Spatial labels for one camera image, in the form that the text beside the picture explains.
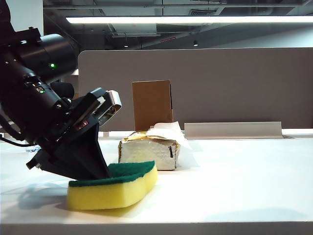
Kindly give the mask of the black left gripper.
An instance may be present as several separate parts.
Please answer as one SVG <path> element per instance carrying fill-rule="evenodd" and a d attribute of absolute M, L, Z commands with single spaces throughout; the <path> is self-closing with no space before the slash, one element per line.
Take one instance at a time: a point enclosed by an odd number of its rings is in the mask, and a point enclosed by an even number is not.
<path fill-rule="evenodd" d="M 40 146 L 26 164 L 75 180 L 111 176 L 98 142 L 98 130 L 108 121 L 108 91 L 97 88 L 72 102 L 55 103 L 52 122 L 39 119 L 28 141 Z"/>

